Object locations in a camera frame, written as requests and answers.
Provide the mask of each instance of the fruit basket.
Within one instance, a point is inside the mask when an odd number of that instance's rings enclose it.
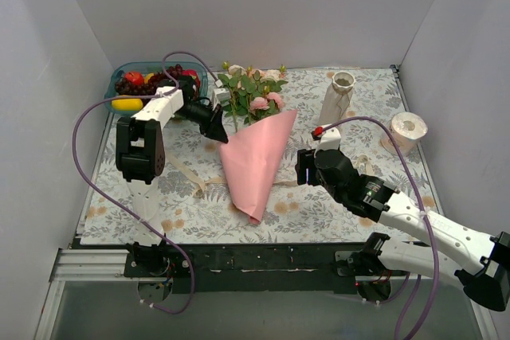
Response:
[[[199,88],[199,97],[207,97],[207,71],[205,68],[202,67],[199,63],[194,63],[192,61],[167,61],[166,62],[166,68],[169,67],[175,67],[177,64],[180,64],[182,66],[182,69],[184,71],[191,69],[194,70],[197,75],[198,79],[200,80],[200,88]],[[111,98],[115,96],[119,96],[119,93],[116,91],[116,84],[121,81],[124,78],[124,75],[128,72],[139,72],[143,76],[147,76],[150,73],[159,73],[162,72],[161,68],[161,62],[160,61],[146,61],[146,62],[135,62],[135,63],[127,63],[122,66],[120,66],[118,69],[114,71],[112,74],[112,77],[110,79],[110,84],[108,85],[108,90],[104,94],[104,98]],[[125,111],[125,110],[119,110],[115,109],[111,103],[106,103],[106,108],[111,113],[116,113],[117,115],[124,115],[131,117],[134,115],[137,111]]]

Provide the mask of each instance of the pink wrapping paper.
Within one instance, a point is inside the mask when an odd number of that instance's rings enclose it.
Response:
[[[261,223],[297,111],[267,117],[219,147],[232,202]]]

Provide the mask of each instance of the white vase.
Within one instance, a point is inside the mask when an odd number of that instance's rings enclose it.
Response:
[[[320,111],[319,126],[335,123],[343,118],[351,103],[356,79],[346,71],[340,71],[331,78],[331,85],[326,91]]]

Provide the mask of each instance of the white wall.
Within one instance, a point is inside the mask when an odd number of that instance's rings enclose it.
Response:
[[[433,0],[77,0],[112,65],[189,49],[218,65],[402,62]]]
[[[70,154],[73,123],[112,67],[75,0],[0,0],[0,338],[32,338],[59,247],[86,187]],[[91,170],[104,110],[81,130]]]
[[[510,231],[510,0],[435,0],[402,64],[448,217]],[[493,314],[500,338],[510,314]]]

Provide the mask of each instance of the printed flower pattern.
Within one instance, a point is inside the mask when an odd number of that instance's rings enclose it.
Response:
[[[284,110],[298,111],[292,134],[278,170],[278,179],[294,180],[296,152],[312,148],[310,132],[316,127],[324,95],[338,68],[289,70],[288,84],[280,94]],[[368,115],[388,124],[391,117],[404,111],[402,99],[390,69],[349,69],[356,77],[356,86],[347,110],[348,116]],[[224,118],[229,134],[234,133],[231,117]],[[369,157],[375,175],[412,194],[410,183],[398,158],[379,143],[383,133],[365,121],[340,127],[342,151],[353,162],[361,155]],[[131,207],[131,196],[122,174],[115,165],[116,119],[108,135],[97,185],[115,199]],[[163,129],[165,150],[189,166],[200,178],[208,180],[223,175],[222,163],[215,142],[200,135],[198,126],[189,121],[170,121]],[[435,200],[418,150],[412,150],[407,161],[427,206]],[[320,187],[274,186],[262,222],[251,225],[248,217],[232,205],[227,185],[211,184],[203,198],[193,197],[196,185],[167,163],[158,180],[159,212],[168,237],[177,243],[299,243],[365,241],[378,231],[399,240],[407,234],[375,224],[349,213],[335,203]],[[84,225],[82,244],[131,243],[136,234],[135,221],[124,211],[99,194],[93,194]]]

